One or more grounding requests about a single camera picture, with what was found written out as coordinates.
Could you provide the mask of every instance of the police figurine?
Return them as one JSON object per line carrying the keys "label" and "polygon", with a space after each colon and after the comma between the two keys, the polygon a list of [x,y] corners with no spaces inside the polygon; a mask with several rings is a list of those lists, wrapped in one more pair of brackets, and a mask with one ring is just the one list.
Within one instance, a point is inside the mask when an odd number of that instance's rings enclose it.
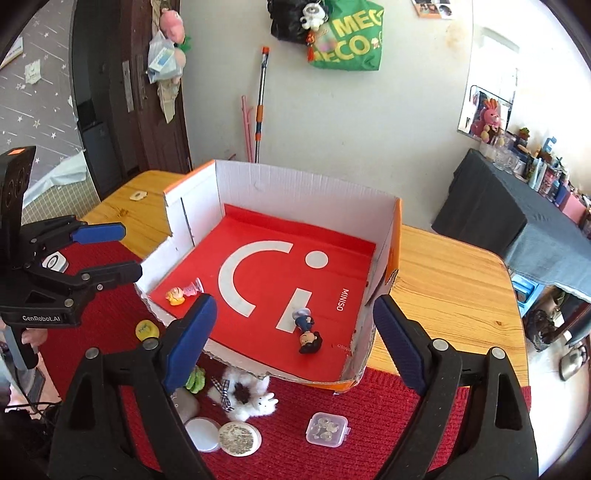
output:
{"label": "police figurine", "polygon": [[316,353],[322,346],[322,337],[318,332],[312,332],[314,319],[310,309],[300,309],[293,313],[295,325],[301,330],[300,353]]}

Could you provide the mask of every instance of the green bag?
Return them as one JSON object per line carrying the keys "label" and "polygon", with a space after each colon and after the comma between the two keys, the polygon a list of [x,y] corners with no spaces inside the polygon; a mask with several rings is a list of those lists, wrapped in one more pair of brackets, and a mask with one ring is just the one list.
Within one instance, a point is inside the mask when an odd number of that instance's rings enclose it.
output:
{"label": "green bag", "polygon": [[314,67],[379,70],[384,7],[367,0],[325,0],[329,20],[312,45]]}

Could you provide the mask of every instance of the pink plush toy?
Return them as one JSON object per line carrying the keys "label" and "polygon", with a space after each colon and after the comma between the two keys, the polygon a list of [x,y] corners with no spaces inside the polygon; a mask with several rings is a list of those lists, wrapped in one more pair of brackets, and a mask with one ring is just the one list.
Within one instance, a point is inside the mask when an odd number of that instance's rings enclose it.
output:
{"label": "pink plush toy", "polygon": [[183,19],[175,10],[169,10],[168,8],[162,9],[160,30],[162,30],[162,33],[167,39],[177,44],[184,42]]}
{"label": "pink plush toy", "polygon": [[484,106],[484,110],[480,114],[480,120],[473,122],[470,127],[470,132],[477,137],[481,137],[486,125],[489,125],[489,130],[492,132],[498,132],[501,127],[499,103],[495,99],[488,99],[484,101]]}

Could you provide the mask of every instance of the wooden table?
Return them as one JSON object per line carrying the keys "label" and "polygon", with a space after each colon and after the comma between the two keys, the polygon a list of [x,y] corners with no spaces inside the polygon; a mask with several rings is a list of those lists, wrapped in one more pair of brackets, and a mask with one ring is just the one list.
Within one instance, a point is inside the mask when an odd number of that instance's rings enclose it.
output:
{"label": "wooden table", "polygon": [[[180,177],[146,171],[110,195],[84,220],[122,222],[127,228],[122,243],[145,258],[170,235],[163,191]],[[148,196],[139,202],[130,200],[137,190],[148,192]],[[391,295],[406,316],[420,322],[432,338],[444,338],[458,350],[475,353],[500,346],[511,359],[521,386],[528,385],[523,326],[511,279],[496,255],[403,226],[400,272]],[[397,373],[379,335],[368,366]]]}

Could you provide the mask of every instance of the white round lid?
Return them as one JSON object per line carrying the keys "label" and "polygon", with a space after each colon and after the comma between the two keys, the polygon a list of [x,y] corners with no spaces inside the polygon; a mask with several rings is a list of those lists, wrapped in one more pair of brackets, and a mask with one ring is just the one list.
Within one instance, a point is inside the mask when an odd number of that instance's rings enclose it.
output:
{"label": "white round lid", "polygon": [[185,429],[191,437],[195,448],[200,452],[212,452],[219,448],[219,432],[211,420],[204,418],[189,420],[185,424]]}

